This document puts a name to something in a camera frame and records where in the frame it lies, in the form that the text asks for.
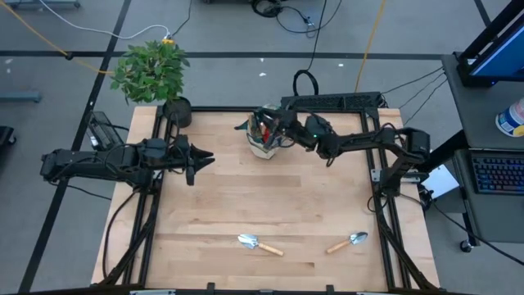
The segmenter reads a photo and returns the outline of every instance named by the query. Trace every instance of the white paper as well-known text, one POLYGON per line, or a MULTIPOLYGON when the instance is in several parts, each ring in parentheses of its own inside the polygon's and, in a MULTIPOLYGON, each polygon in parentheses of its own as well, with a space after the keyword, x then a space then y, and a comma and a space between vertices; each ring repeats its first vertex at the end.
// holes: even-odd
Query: white paper
POLYGON ((444 165, 440 165, 430 172, 429 178, 422 184, 424 184, 427 190, 433 191, 431 197, 434 199, 459 186, 457 180, 444 165))

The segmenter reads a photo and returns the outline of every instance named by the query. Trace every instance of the white cable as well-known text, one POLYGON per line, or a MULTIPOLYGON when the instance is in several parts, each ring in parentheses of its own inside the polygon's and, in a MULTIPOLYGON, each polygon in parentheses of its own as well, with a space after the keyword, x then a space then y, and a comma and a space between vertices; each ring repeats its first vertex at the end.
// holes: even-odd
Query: white cable
POLYGON ((79 25, 75 25, 75 24, 72 24, 70 23, 68 20, 66 20, 65 18, 63 18, 61 15, 59 15, 58 13, 56 13, 55 11, 53 11, 43 0, 39 0, 42 5, 44 5, 52 14, 54 14, 56 17, 58 17, 59 19, 63 20, 67 25, 70 25, 76 29, 79 29, 79 30, 87 30, 87 31, 90 31, 90 32, 95 32, 95 33, 103 33, 103 34, 109 34, 113 37, 116 37, 118 39, 123 39, 123 40, 129 40, 129 39, 133 39, 135 37, 137 37, 138 35, 140 35, 141 33, 149 30, 149 29, 152 29, 152 28, 164 28, 165 29, 165 37, 164 38, 167 38, 169 37, 169 35, 171 34, 169 32, 169 29, 164 26, 164 25, 150 25, 148 26, 146 29, 143 29, 141 30, 140 32, 132 35, 132 36, 129 36, 129 37, 122 37, 122 36, 119 36, 119 35, 116 35, 116 34, 113 34, 111 32, 108 32, 108 31, 105 31, 105 30, 99 30, 99 29, 89 29, 89 28, 84 28, 84 27, 81 27, 79 25))

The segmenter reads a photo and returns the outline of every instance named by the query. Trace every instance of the computer monitor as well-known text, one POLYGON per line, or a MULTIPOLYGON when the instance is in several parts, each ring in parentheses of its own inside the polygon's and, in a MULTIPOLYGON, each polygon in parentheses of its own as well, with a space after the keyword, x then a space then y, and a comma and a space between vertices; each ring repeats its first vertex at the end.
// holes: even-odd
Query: computer monitor
POLYGON ((519 16, 523 10, 524 1, 512 0, 458 56, 457 69, 464 86, 524 81, 524 14, 519 16))

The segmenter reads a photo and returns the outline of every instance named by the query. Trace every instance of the keyboard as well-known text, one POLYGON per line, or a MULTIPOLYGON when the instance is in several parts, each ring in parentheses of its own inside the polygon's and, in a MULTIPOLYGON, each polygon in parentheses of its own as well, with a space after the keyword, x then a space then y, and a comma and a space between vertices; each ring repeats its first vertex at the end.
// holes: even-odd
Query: keyboard
POLYGON ((314 111, 358 111, 366 107, 381 107, 384 101, 379 92, 370 92, 284 97, 280 103, 283 107, 292 103, 294 107, 314 111))
POLYGON ((524 154, 472 152, 476 191, 524 195, 524 154))

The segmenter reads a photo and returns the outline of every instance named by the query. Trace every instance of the wheel caster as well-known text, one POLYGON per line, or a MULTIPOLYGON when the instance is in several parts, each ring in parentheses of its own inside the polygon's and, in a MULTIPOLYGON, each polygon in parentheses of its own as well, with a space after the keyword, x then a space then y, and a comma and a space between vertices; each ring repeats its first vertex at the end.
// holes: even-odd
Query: wheel caster
POLYGON ((473 246, 469 243, 469 241, 465 240, 460 242, 460 250, 464 253, 469 253, 473 249, 473 246))
POLYGON ((13 145, 16 143, 16 136, 15 135, 12 135, 9 140, 7 141, 7 143, 9 143, 9 145, 13 145))

